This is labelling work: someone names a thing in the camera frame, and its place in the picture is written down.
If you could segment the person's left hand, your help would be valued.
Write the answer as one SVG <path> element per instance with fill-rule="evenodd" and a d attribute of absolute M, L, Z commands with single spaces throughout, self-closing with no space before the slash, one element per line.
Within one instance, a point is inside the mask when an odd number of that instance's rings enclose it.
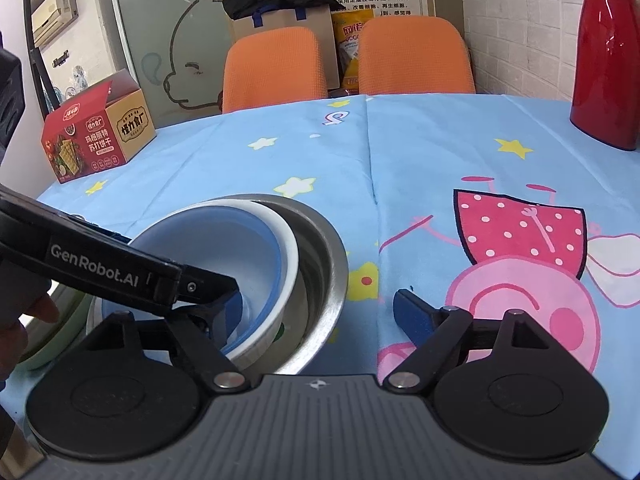
<path fill-rule="evenodd" d="M 56 323 L 60 314 L 54 301 L 48 294 L 38 298 L 25 313 L 32 318 L 45 323 Z M 10 327 L 1 331 L 0 337 L 0 380 L 1 389 L 6 386 L 14 368 L 28 344 L 27 330 L 20 321 L 15 321 Z"/>

